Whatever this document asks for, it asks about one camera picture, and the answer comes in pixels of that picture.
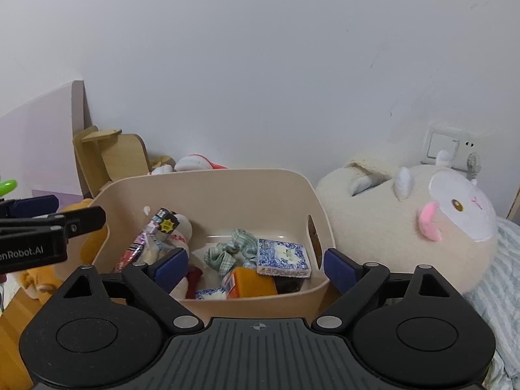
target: green object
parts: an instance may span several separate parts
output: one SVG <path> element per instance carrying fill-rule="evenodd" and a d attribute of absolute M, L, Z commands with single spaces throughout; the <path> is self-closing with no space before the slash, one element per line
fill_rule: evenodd
<path fill-rule="evenodd" d="M 204 255 L 204 261 L 210 268 L 218 271 L 220 277 L 236 267 L 237 261 L 232 256 L 241 252 L 244 261 L 243 267 L 256 268 L 256 253 L 258 240 L 244 229 L 235 229 L 231 232 L 231 240 L 226 243 L 218 243 L 217 247 L 210 248 Z"/>
<path fill-rule="evenodd" d="M 6 193 L 14 191 L 16 186 L 18 186 L 18 183 L 14 179 L 0 182 L 0 196 L 4 196 Z"/>

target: striped blanket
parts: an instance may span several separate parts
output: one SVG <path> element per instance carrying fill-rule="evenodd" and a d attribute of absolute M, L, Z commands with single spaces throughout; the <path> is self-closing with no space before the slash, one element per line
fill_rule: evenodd
<path fill-rule="evenodd" d="M 520 227 L 502 218 L 497 223 L 497 254 L 482 281 L 464 296 L 497 340 L 485 388 L 520 390 Z"/>

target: power outlet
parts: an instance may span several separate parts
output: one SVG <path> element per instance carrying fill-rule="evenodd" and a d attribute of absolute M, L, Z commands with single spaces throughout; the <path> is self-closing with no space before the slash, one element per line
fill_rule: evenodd
<path fill-rule="evenodd" d="M 465 130 L 459 130 L 450 127 L 430 127 L 426 135 L 426 139 L 424 141 L 424 159 L 422 160 L 423 164 L 435 164 L 435 157 L 432 157 L 432 154 L 428 156 L 428 150 L 430 148 L 430 143 L 432 140 L 433 134 L 440 134 L 449 136 L 453 139 L 453 141 L 457 141 L 456 149 L 454 150 L 453 156 L 453 168 L 457 170 L 467 171 L 467 158 L 470 156 L 472 152 L 478 152 L 480 147 L 480 137 L 479 135 L 472 134 Z"/>

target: white wall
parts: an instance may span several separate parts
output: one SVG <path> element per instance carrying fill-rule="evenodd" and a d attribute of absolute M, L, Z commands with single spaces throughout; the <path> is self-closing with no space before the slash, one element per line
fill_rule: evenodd
<path fill-rule="evenodd" d="M 519 13 L 520 0 L 0 0 L 0 114 L 80 78 L 93 123 L 154 152 L 313 183 L 363 148 L 417 164 L 430 122 L 494 131 L 479 185 L 505 215 Z"/>

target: triangular cutout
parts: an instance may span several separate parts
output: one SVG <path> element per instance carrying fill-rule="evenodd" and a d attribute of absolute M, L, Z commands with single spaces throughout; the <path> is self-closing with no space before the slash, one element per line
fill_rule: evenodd
<path fill-rule="evenodd" d="M 81 296 L 92 296 L 92 289 L 90 288 L 90 283 L 87 276 L 80 276 L 76 280 L 76 283 L 74 283 L 67 291 L 64 297 L 71 298 Z"/>
<path fill-rule="evenodd" d="M 444 288 L 439 284 L 435 277 L 431 274 L 423 275 L 423 281 L 421 283 L 421 288 L 419 289 L 419 294 L 421 296 L 435 296 L 435 297 L 449 297 L 449 294 Z"/>

